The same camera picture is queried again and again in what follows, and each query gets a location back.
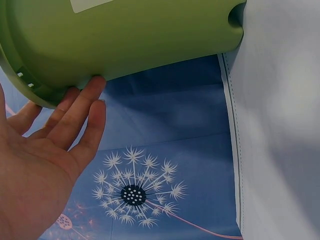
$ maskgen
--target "dandelion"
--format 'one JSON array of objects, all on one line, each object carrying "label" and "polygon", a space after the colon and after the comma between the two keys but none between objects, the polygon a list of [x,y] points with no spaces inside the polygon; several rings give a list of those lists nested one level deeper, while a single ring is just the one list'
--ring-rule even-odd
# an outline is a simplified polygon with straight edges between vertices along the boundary
[{"label": "dandelion", "polygon": [[161,163],[157,156],[144,155],[144,150],[130,147],[120,154],[111,153],[103,164],[110,172],[101,169],[94,174],[98,186],[92,190],[93,197],[100,200],[107,216],[122,224],[156,226],[156,218],[176,213],[177,201],[186,196],[187,186],[175,184],[178,166],[168,160]]}]

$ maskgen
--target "stitching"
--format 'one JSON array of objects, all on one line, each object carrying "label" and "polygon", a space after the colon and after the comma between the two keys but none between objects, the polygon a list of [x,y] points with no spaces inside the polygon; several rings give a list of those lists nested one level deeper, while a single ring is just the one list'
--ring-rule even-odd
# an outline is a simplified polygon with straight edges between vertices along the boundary
[{"label": "stitching", "polygon": [[234,94],[234,89],[233,89],[233,84],[232,84],[232,78],[230,75],[230,68],[229,68],[229,63],[228,63],[228,58],[227,55],[224,53],[225,56],[225,61],[226,61],[226,67],[227,67],[227,71],[228,71],[228,76],[227,78],[229,79],[230,82],[230,86],[231,86],[231,92],[232,92],[232,101],[233,101],[233,105],[234,105],[234,113],[235,113],[235,122],[236,122],[236,131],[237,131],[237,138],[238,138],[238,143],[239,143],[239,157],[240,157],[240,171],[241,171],[241,191],[242,194],[240,196],[242,196],[241,199],[241,226],[242,226],[242,234],[245,232],[245,225],[244,225],[244,179],[242,176],[242,172],[243,172],[243,162],[242,162],[242,149],[241,149],[241,141],[240,141],[240,137],[239,137],[239,124],[238,124],[238,115],[237,115],[237,108],[236,108],[236,101],[235,101],[235,94]]}]

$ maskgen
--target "white fabric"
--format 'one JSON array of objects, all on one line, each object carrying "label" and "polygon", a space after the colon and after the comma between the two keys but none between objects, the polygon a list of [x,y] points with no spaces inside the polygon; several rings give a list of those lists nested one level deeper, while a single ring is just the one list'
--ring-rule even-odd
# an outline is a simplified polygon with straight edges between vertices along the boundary
[{"label": "white fabric", "polygon": [[238,224],[245,240],[319,240],[320,1],[249,0],[243,26],[223,55]]}]

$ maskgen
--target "pink stem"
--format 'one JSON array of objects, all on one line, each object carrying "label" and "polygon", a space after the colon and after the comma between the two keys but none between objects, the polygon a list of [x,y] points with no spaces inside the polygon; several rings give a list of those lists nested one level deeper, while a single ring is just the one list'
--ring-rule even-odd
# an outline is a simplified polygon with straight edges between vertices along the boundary
[{"label": "pink stem", "polygon": [[12,116],[16,115],[16,113],[7,104],[5,104],[5,110],[7,110],[7,112]]},{"label": "pink stem", "polygon": [[[148,202],[149,204],[151,204],[152,206],[154,206],[154,207],[156,207],[156,208],[161,209],[162,211],[164,210],[162,207],[160,207],[160,206],[157,205],[157,204],[154,204],[154,203],[152,203],[152,202],[150,202],[150,201],[148,201],[148,200],[147,200],[146,202]],[[202,231],[204,231],[204,232],[206,232],[206,233],[208,233],[208,234],[211,234],[211,235],[214,235],[214,236],[217,236],[217,237],[220,237],[220,238],[224,238],[224,239],[238,239],[238,240],[243,240],[243,237],[242,237],[242,236],[227,236],[227,235],[218,234],[218,233],[215,233],[215,232],[213,232],[213,231],[209,231],[209,230],[207,230],[207,229],[205,229],[205,228],[203,228],[203,227],[201,227],[201,226],[198,226],[198,225],[196,225],[196,224],[194,224],[194,223],[192,223],[192,222],[190,222],[190,221],[187,221],[187,220],[185,220],[185,219],[183,219],[183,218],[181,218],[181,217],[179,217],[179,216],[177,216],[177,215],[175,215],[175,214],[173,214],[173,213],[168,212],[168,214],[169,214],[170,216],[172,216],[172,217],[174,217],[174,218],[176,218],[176,219],[179,219],[180,221],[182,221],[182,222],[184,222],[184,223],[186,223],[186,224],[189,224],[189,225],[191,225],[191,226],[193,226],[193,227],[196,227],[197,229],[200,229],[200,230],[202,230]]]}]

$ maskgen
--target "blue fabric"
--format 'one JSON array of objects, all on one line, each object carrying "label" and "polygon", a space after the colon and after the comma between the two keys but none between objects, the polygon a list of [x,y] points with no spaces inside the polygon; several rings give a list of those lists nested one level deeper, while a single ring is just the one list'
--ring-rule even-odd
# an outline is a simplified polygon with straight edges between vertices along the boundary
[{"label": "blue fabric", "polygon": [[[17,111],[26,100],[19,93],[9,97],[15,90],[2,84],[8,106]],[[99,152],[78,179],[63,215],[41,239],[240,236],[229,120],[217,56],[112,80],[101,97],[107,102],[107,125]],[[45,110],[31,131],[50,113]],[[130,194],[128,186],[141,185],[148,199],[139,207],[123,204]],[[140,194],[134,193],[134,199],[131,194],[128,201],[138,203]]]}]

